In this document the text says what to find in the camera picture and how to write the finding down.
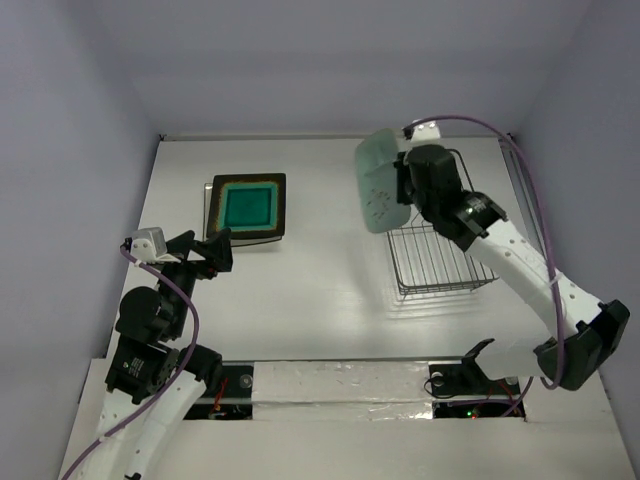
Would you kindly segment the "light blue rectangular plate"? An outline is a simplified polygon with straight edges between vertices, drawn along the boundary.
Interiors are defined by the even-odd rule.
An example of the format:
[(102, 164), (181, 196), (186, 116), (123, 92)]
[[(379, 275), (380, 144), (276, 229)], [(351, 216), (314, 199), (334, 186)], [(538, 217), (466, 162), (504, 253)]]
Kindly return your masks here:
[(402, 227), (411, 207), (397, 200), (399, 153), (395, 132), (382, 129), (362, 140), (355, 149), (355, 172), (361, 212), (367, 230), (374, 234)]

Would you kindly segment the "white square plate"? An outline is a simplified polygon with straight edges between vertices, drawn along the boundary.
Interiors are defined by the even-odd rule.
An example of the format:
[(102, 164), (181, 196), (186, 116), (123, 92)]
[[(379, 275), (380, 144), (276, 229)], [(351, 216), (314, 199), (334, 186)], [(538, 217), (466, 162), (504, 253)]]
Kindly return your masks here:
[[(204, 214), (203, 214), (203, 225), (202, 225), (202, 240), (206, 240), (208, 238), (207, 234), (207, 225), (210, 213), (211, 199), (212, 199), (212, 191), (213, 184), (205, 183), (204, 184)], [(231, 246), (232, 247), (253, 247), (256, 245), (268, 244), (278, 242), (282, 239), (282, 236), (275, 236), (272, 238), (255, 238), (255, 239), (232, 239)]]

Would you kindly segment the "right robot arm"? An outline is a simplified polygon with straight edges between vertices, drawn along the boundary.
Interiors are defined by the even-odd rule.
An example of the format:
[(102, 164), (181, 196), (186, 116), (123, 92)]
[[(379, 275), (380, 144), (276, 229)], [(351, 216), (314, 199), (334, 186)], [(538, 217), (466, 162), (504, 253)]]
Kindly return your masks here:
[(398, 201), (413, 205), (434, 230), (489, 267), (548, 327), (534, 350), (543, 375), (578, 390), (617, 349), (630, 318), (619, 300), (604, 302), (550, 265), (486, 194), (464, 188), (449, 149), (435, 144), (399, 154)]

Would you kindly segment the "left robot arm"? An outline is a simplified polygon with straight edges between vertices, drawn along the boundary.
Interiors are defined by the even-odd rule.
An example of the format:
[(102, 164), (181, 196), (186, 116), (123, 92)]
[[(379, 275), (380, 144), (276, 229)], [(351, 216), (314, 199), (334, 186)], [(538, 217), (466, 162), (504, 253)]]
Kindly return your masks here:
[(167, 240), (159, 227), (140, 229), (120, 253), (156, 284), (135, 287), (120, 301), (95, 438), (65, 479), (148, 478), (195, 401), (221, 383), (221, 355), (198, 343), (192, 295), (197, 281), (231, 271), (230, 230), (199, 241), (193, 231)]

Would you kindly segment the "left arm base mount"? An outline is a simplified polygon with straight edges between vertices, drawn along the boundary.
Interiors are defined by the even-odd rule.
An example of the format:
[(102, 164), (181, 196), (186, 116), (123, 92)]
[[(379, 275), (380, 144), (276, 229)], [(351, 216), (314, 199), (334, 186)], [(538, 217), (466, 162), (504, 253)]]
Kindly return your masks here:
[(185, 420), (250, 420), (253, 416), (253, 363), (225, 363), (215, 390), (188, 410)]

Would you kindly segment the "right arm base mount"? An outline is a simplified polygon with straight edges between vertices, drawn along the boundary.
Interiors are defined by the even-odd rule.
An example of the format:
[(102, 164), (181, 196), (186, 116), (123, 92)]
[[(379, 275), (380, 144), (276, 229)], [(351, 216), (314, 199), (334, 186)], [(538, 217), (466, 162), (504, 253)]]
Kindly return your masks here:
[(462, 363), (431, 364), (423, 389), (433, 399), (436, 419), (526, 416), (518, 380), (489, 380), (475, 367)]

